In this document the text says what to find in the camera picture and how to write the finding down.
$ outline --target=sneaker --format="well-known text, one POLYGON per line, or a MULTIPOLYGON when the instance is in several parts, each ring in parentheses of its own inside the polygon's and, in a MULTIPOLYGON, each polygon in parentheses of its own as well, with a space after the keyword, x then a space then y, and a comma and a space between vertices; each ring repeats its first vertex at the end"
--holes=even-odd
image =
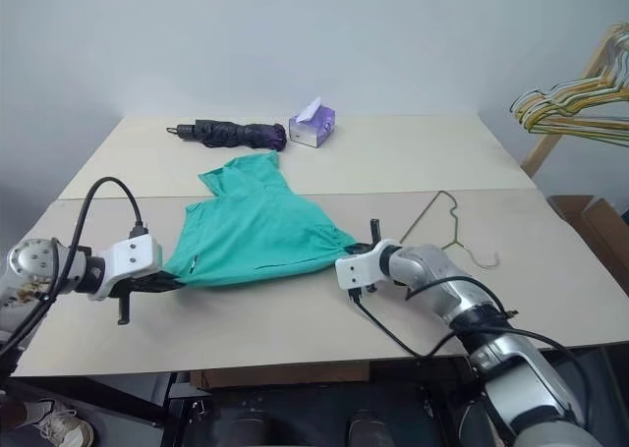
POLYGON ((55 447, 90 447, 94 441, 91 424, 77 417, 77 411, 58 400, 52 402, 50 412, 33 424, 39 435, 55 447))

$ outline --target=wire hanger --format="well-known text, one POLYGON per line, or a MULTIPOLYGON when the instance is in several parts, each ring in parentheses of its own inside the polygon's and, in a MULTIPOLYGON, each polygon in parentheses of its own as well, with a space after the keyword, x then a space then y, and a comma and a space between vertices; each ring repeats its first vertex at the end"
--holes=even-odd
POLYGON ((441 195, 446 195, 452 200, 452 206, 450 207, 450 216, 452 216, 452 218, 454 219, 454 235, 452 237, 452 241, 450 241, 448 244, 446 244, 445 246, 441 248, 445 251, 446 249, 451 248, 453 246, 459 246, 461 249, 463 249, 465 252, 468 253, 468 255, 470 256, 470 259, 476 266, 480 268, 484 268, 484 269, 491 269, 491 268, 497 267, 500 264, 500 258, 498 257, 497 252, 493 253, 494 263, 480 263, 476 259, 472 251, 466 248, 465 245, 459 240, 459 216, 454 212, 459 207, 459 202, 456 200, 456 198, 452 194, 450 194, 449 192, 446 192, 445 190, 438 191, 436 195, 432 197, 432 200, 430 201, 430 203, 426 206, 426 208, 422 210, 422 212, 417 217, 417 219, 413 221, 413 224, 411 224, 409 229, 407 229, 404 235, 400 238, 400 241, 399 241, 400 244, 402 244, 406 240, 406 238, 409 237, 413 229, 415 229, 417 224, 422 220, 422 218, 426 215, 426 213, 429 212, 430 208, 434 205, 436 200, 441 195))

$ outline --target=white table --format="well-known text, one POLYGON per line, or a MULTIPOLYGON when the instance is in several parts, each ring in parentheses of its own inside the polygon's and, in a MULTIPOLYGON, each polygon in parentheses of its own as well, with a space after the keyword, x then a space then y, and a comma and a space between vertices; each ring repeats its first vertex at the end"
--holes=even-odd
MULTIPOLYGON (((408 145, 416 140, 411 134, 414 128, 425 124, 458 124, 460 130, 433 127, 431 134, 438 137, 434 140, 430 140, 430 134, 418 131, 426 140, 416 142, 411 152, 411 147, 399 147, 401 158, 397 161, 393 160, 393 150, 367 141, 372 146, 358 149, 360 161, 343 162, 352 147, 340 133, 345 130, 347 138, 357 138, 360 129, 347 129, 347 124, 342 123, 336 146, 345 144, 341 147, 344 153, 335 151, 334 140, 326 143, 329 149, 291 144, 286 154, 282 153, 280 164, 288 182, 302 193, 322 194, 309 199, 319 203, 339 227, 363 241, 369 239, 370 218, 380 218, 383 236, 397 239, 433 197, 434 192, 428 191, 461 191, 454 193, 460 203, 461 240, 480 259, 491 260, 496 251, 501 264, 493 270, 482 270, 461 250, 453 249, 449 254, 463 269, 487 283, 507 307, 520 310, 514 321, 516 326, 544 333, 570 346, 629 339, 629 299, 478 119, 388 120, 356 119, 347 124, 405 124, 405 133, 400 135, 407 140, 394 140, 395 131, 402 131, 398 128, 392 130, 387 144, 408 145), (466 139, 467 149, 453 154, 451 149, 464 141, 461 138, 466 132, 478 142, 466 139), (420 142, 424 148, 416 150, 420 142), (322 157, 328 154, 336 159, 328 161, 328 168, 321 168, 320 164, 326 161, 322 157), (468 165, 451 160, 453 155, 460 160, 465 157, 468 165), (382 157, 386 157, 385 165, 378 168, 378 158, 382 157), (412 161, 412 157, 421 158, 412 161), (293 176, 286 170, 288 164, 293 176), (437 166, 442 174, 432 173, 437 166), (378 169, 377 174, 372 173, 373 169, 378 169), (379 181, 374 186, 364 179, 363 172, 373 180, 376 175, 400 180, 379 181), (368 189, 368 193, 353 191, 346 176, 355 178, 359 191, 368 189)), ((141 198, 139 205, 151 234, 164 247, 164 256, 169 256, 183 223, 184 206, 207 196, 203 187, 199 190, 195 174, 218 167, 232 156, 251 152, 242 148, 206 149, 176 138, 170 141, 168 136, 164 140, 168 143, 165 150, 164 145, 149 146, 141 140, 147 136, 148 125, 164 137, 161 129, 176 123, 177 120, 123 122, 64 191, 62 199, 54 202, 29 231, 29 237, 54 235, 67 243, 81 206, 80 200, 68 198, 83 197, 92 179, 114 175, 128 181, 138 196, 155 194, 141 198), (121 138, 129 138, 128 150, 121 148, 121 138), (142 167, 129 165, 128 159, 133 156, 142 167), (179 159, 161 170, 159 160, 166 156, 179 159), (151 174, 157 176, 151 180, 151 174), (168 180, 169 185, 164 187, 163 182, 168 180)), ((105 190, 108 196, 117 194, 114 188, 105 190)), ((452 222, 448 204, 440 199, 405 244, 449 241, 452 222)), ((124 238, 131 216, 124 199, 96 200, 83 243, 96 249, 110 246, 124 238)), ((365 305, 409 345, 426 352, 446 328, 423 310, 419 300, 405 304, 402 296, 400 288, 383 287, 368 295, 365 305)), ((116 301, 94 303, 83 295, 61 298, 20 360, 16 375, 174 371, 405 355, 356 311, 338 289, 331 269, 225 289, 133 294, 131 324, 117 326, 116 318, 116 301)), ((462 352, 453 342, 443 353, 462 352)))

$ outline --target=green t-shirt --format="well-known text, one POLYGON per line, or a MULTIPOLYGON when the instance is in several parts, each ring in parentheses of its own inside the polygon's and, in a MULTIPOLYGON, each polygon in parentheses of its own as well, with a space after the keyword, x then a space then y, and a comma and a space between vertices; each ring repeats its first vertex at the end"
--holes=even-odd
POLYGON ((216 198, 186 207, 166 271, 187 285, 253 282, 320 270, 356 241, 296 196, 277 152, 247 155, 199 175, 216 198))

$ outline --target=tissue box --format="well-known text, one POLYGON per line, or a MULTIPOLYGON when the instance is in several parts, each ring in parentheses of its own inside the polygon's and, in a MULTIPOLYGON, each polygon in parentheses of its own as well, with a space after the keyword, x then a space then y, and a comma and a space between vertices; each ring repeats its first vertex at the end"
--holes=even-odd
POLYGON ((288 133, 294 142, 319 147, 334 131, 336 113, 327 106, 319 106, 312 117, 306 121, 297 121, 297 116, 290 119, 288 133))

